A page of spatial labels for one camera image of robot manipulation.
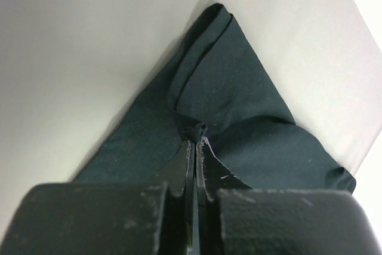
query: white backdrop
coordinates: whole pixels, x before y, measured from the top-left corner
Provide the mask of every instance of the white backdrop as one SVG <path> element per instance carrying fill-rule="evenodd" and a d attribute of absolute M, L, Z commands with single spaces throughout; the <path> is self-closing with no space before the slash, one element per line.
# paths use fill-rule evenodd
<path fill-rule="evenodd" d="M 353 0 L 0 0 L 0 234 L 33 185 L 73 176 L 214 2 L 356 172 L 382 127 L 382 55 Z"/>

